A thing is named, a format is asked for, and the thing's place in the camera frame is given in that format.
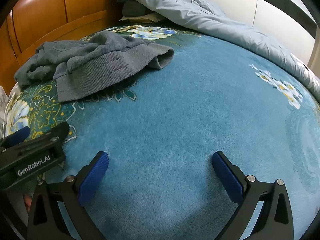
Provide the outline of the grey knit sweater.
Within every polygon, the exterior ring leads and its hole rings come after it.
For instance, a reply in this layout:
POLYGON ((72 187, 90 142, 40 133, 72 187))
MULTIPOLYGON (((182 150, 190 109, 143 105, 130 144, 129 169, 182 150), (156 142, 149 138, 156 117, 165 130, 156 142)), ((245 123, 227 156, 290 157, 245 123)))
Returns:
POLYGON ((100 31, 89 40, 44 42, 15 73, 21 87, 54 80, 59 102, 95 94, 140 72, 163 69, 174 57, 171 47, 100 31))

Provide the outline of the teal floral plush blanket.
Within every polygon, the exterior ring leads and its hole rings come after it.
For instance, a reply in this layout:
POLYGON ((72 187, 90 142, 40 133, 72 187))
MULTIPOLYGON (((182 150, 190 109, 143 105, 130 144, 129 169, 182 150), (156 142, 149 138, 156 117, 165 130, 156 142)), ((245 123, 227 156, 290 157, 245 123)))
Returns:
POLYGON ((6 112, 6 133, 34 139, 69 123, 64 167, 76 174, 99 151, 109 167, 86 210, 107 239, 214 239, 236 204, 213 170, 222 151, 245 174, 282 179, 294 238, 319 211, 319 103, 294 77, 239 46, 191 31, 113 27, 174 49, 161 70, 84 100, 59 103, 53 81, 28 87, 6 112))

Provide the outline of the orange wooden headboard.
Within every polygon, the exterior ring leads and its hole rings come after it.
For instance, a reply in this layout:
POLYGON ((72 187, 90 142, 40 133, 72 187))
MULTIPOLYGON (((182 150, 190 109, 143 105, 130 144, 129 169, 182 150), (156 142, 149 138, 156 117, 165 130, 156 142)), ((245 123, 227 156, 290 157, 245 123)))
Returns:
POLYGON ((1 89, 44 42, 87 41, 122 16, 118 0, 1 0, 1 89))

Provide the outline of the dark grey pillow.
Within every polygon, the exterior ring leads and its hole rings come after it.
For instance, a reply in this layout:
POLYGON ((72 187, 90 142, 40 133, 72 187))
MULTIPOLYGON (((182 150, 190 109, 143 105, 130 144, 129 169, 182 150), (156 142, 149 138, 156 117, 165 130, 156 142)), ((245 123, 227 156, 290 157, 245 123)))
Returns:
POLYGON ((127 0, 122 9, 122 15, 125 17, 140 17, 150 13, 150 9, 135 0, 127 0))

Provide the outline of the light blue floral quilt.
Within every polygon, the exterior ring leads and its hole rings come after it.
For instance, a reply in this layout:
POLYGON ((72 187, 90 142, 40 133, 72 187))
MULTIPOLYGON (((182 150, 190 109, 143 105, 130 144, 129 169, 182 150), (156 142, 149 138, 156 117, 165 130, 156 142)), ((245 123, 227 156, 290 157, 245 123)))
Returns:
POLYGON ((208 0, 135 0, 170 21, 241 46, 283 68, 319 99, 319 78, 276 39, 231 20, 208 0))

